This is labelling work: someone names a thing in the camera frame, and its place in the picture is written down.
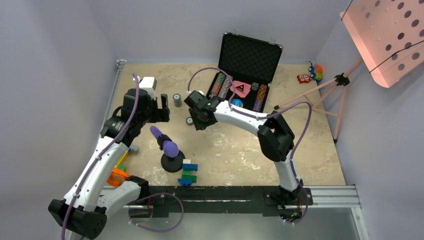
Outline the blue dealer button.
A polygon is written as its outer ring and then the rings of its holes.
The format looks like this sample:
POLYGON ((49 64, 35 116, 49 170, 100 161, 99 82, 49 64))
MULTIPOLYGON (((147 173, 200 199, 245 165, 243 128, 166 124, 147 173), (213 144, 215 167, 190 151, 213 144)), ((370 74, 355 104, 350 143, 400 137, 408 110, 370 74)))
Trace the blue dealer button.
POLYGON ((238 99, 238 98, 236 98, 236 99, 233 99, 232 101, 231 101, 231 104, 232 105, 235 105, 235 106, 237 106, 237 107, 240 107, 240 108, 242 108, 243 107, 243 102, 242 102, 242 100, 241 99, 238 99))

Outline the triangular all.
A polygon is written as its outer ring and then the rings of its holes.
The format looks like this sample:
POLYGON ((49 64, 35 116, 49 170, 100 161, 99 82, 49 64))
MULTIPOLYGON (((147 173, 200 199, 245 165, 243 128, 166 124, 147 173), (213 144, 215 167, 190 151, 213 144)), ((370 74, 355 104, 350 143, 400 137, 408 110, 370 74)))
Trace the triangular all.
POLYGON ((235 86, 235 93, 239 96, 241 96, 241 95, 244 96, 245 95, 245 84, 244 83, 241 83, 241 84, 238 83, 235 86))

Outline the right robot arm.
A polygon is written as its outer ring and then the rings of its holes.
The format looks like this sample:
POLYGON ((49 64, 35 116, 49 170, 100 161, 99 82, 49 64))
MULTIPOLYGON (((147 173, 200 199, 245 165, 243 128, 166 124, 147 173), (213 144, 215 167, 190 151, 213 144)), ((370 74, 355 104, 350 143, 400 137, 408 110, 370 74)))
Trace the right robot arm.
POLYGON ((200 91, 192 91, 184 103, 197 131, 224 123, 255 135, 262 154, 274 162, 279 177, 279 190, 271 193, 270 198, 281 206, 301 202, 299 198, 305 189, 294 163, 298 144, 294 142, 295 135, 281 112, 254 112, 217 96, 207 98, 200 91))

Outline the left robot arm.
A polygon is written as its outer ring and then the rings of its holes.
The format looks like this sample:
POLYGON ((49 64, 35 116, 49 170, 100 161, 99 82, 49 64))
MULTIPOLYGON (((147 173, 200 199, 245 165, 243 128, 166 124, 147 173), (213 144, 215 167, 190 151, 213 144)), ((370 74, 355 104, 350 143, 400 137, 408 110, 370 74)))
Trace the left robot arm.
POLYGON ((119 159, 147 123, 168 122, 168 96, 158 99, 144 89, 132 88, 105 121, 94 152, 72 188, 62 199, 53 199, 48 211, 62 227, 62 240, 93 240, 103 231, 107 220, 126 204, 146 203, 150 190, 147 180, 131 175, 112 192, 102 195, 119 159))

